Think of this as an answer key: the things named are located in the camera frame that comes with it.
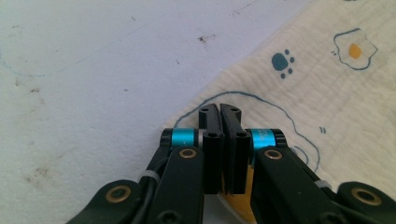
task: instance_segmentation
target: yellow cartoon print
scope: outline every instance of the yellow cartoon print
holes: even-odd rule
[[[378,51],[360,28],[334,36],[338,57],[341,63],[354,70],[364,70],[370,66],[371,59]]]

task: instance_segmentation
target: blue paw print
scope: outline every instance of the blue paw print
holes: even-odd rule
[[[290,51],[288,49],[285,49],[285,54],[289,55]],[[290,57],[289,61],[288,61],[283,53],[276,53],[276,54],[274,54],[274,56],[272,58],[273,67],[275,68],[276,71],[279,71],[279,72],[288,68],[289,63],[294,63],[294,61],[295,61],[294,57]],[[287,73],[290,75],[293,73],[293,70],[291,68],[289,68]],[[282,74],[280,74],[280,77],[285,78],[286,72],[282,72]]]

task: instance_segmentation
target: white fabric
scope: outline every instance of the white fabric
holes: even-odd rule
[[[244,128],[281,129],[334,190],[360,181],[396,199],[395,28],[396,1],[316,1],[167,126],[196,127],[201,105],[234,105]]]

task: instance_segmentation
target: blue band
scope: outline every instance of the blue band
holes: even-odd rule
[[[193,147],[194,129],[176,128],[172,132],[172,147]]]
[[[276,140],[271,129],[250,129],[250,131],[253,142],[251,165],[254,165],[256,152],[263,147],[276,146]]]

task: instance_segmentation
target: black cable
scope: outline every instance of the black cable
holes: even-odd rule
[[[159,176],[162,176],[164,167],[168,163],[168,160],[169,160],[169,158],[164,158],[164,159],[160,160],[155,165],[153,171],[155,173],[157,173]],[[149,177],[149,176],[143,176],[141,178],[141,180],[139,181],[139,184],[142,187],[145,187],[145,186],[147,186],[147,187],[144,190],[145,191],[145,196],[143,197],[144,201],[143,201],[142,205],[140,206],[139,210],[134,215],[134,219],[132,220],[131,224],[145,223],[146,217],[149,212],[149,208],[150,208],[151,203],[154,199],[155,192],[158,188],[156,179]]]

